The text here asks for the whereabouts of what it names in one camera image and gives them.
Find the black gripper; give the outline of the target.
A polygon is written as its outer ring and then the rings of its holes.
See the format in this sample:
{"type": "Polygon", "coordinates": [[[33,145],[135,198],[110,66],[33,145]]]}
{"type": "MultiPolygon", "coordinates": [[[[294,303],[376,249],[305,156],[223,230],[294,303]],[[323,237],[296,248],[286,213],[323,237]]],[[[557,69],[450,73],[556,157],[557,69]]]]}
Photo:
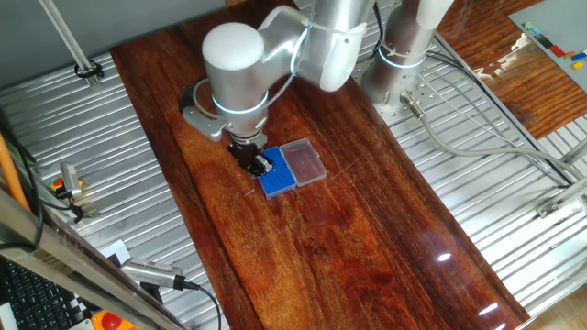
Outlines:
{"type": "Polygon", "coordinates": [[[259,178],[272,170],[274,162],[263,155],[267,145],[267,137],[263,133],[252,137],[230,136],[231,143],[227,146],[227,151],[253,178],[259,178]]]}

